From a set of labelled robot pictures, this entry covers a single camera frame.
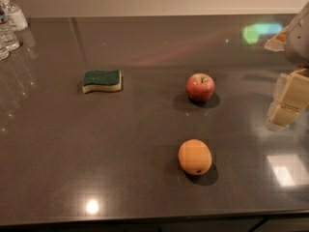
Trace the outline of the beige segmented gripper finger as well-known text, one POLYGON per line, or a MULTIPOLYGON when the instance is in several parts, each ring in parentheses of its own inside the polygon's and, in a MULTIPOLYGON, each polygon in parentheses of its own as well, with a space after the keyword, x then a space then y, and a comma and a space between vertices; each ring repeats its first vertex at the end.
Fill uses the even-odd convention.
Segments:
POLYGON ((280 73, 272 97, 266 127, 270 131, 282 131, 309 105, 309 70, 280 73))

